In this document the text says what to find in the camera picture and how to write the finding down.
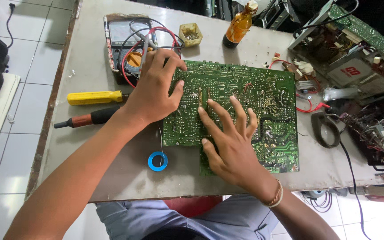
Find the plastic container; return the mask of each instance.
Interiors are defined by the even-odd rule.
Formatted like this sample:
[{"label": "plastic container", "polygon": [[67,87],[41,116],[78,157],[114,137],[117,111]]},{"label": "plastic container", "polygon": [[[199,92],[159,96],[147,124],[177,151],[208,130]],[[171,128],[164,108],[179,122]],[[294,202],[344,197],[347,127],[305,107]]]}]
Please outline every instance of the plastic container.
[{"label": "plastic container", "polygon": [[185,42],[185,47],[196,46],[201,43],[202,33],[196,23],[182,24],[179,28],[179,37]]}]

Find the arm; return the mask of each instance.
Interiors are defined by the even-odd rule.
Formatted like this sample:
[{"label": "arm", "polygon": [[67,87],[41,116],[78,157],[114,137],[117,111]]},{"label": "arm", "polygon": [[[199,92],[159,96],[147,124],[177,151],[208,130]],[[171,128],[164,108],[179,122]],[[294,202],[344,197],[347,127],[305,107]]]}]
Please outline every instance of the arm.
[{"label": "arm", "polygon": [[148,53],[142,77],[125,106],[44,180],[19,210],[4,239],[62,239],[123,146],[149,123],[177,109],[184,82],[179,81],[168,96],[177,67],[186,70],[173,51]]},{"label": "arm", "polygon": [[[259,164],[250,144],[251,137],[257,128],[256,114],[251,108],[248,109],[250,123],[247,126],[247,114],[240,102],[234,96],[230,97],[230,101],[237,115],[235,125],[223,107],[211,99],[208,100],[208,106],[213,108],[221,118],[223,132],[202,107],[198,109],[201,120],[213,137],[220,153],[219,155],[216,152],[210,141],[205,138],[202,140],[210,168],[225,181],[244,188],[262,203],[269,204],[276,198],[279,183]],[[339,239],[332,228],[316,212],[287,189],[284,189],[284,196],[280,204],[271,210],[295,240]]]}]

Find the orange bottle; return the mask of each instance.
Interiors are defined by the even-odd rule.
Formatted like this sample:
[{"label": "orange bottle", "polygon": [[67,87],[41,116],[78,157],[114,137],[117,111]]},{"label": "orange bottle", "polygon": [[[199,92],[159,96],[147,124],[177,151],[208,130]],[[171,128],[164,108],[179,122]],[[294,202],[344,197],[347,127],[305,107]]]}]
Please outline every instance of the orange bottle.
[{"label": "orange bottle", "polygon": [[238,46],[241,39],[251,27],[251,17],[257,11],[257,3],[254,0],[249,1],[242,12],[235,15],[230,23],[226,34],[223,37],[223,45],[229,48]]}]

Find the bracelet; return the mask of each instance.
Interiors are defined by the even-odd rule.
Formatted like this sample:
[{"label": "bracelet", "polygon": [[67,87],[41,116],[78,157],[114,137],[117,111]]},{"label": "bracelet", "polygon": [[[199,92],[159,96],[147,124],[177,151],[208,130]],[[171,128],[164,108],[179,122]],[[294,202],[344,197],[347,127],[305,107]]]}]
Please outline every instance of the bracelet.
[{"label": "bracelet", "polygon": [[268,208],[273,208],[273,207],[278,206],[278,204],[282,200],[282,196],[284,195],[284,189],[282,188],[282,184],[278,179],[277,179],[277,181],[278,181],[280,187],[278,188],[278,191],[276,192],[275,198],[268,205],[265,204],[265,206]]}]

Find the yellow screwdriver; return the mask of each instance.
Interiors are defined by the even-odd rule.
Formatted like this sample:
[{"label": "yellow screwdriver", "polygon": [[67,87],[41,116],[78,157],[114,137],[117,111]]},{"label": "yellow screwdriver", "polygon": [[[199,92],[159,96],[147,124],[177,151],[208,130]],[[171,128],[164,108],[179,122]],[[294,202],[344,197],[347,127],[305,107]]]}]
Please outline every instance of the yellow screwdriver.
[{"label": "yellow screwdriver", "polygon": [[122,94],[121,91],[101,91],[71,93],[67,95],[67,102],[70,105],[88,105],[107,102],[125,102],[129,94]]}]

